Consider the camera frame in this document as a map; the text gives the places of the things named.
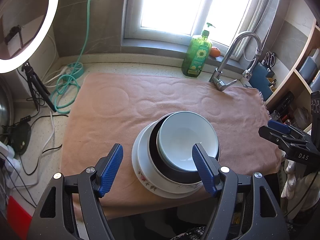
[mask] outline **window frame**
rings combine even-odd
[[[146,39],[155,41],[165,41],[175,44],[181,44],[188,46],[190,44],[193,35],[200,35],[205,24],[207,15],[210,10],[210,6],[213,0],[202,0],[200,4],[201,10],[198,11],[196,16],[195,24],[193,26],[190,35],[186,34],[175,34],[168,33],[164,31],[154,30],[150,28],[141,27],[142,21],[142,10],[143,10],[143,0],[128,0],[125,28],[124,28],[124,38],[133,39]],[[267,0],[249,0],[248,6],[241,20],[239,28],[235,33],[235,36],[242,31],[253,31],[257,26],[259,19],[261,17],[263,7]],[[231,59],[239,60],[242,52],[247,45],[249,39],[243,39],[236,47]],[[220,49],[221,54],[225,55],[229,46],[212,41],[213,46]]]

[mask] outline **dark bowl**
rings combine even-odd
[[[173,168],[171,168],[169,165],[167,165],[164,160],[160,156],[160,152],[158,152],[157,149],[157,134],[160,130],[161,125],[163,124],[164,120],[167,119],[170,116],[164,116],[162,117],[156,125],[153,127],[153,130],[150,134],[149,138],[149,150],[150,150],[150,157],[153,161],[153,164],[156,166],[158,171],[163,174],[168,179],[181,183],[181,184],[193,184],[201,181],[201,178],[197,171],[177,171]],[[220,146],[218,148],[218,153],[216,156],[216,160],[219,161],[220,157]]]

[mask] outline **window pane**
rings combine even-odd
[[[213,0],[206,22],[216,28],[211,28],[209,38],[229,46],[238,30],[248,2],[249,0]]]
[[[191,34],[201,0],[143,0],[141,27]]]

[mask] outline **window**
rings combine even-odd
[[[189,45],[209,22],[209,38],[224,55],[234,37],[253,31],[266,0],[128,0],[125,38]],[[244,39],[232,58],[239,59]]]

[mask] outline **window sill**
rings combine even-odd
[[[187,49],[188,46],[185,45],[140,39],[123,39],[121,44],[122,53],[151,54],[182,59],[185,57]],[[205,63],[218,67],[221,64],[222,59],[223,56],[217,58],[209,56]],[[245,70],[239,62],[233,59],[228,60],[226,69],[239,74],[242,74]]]

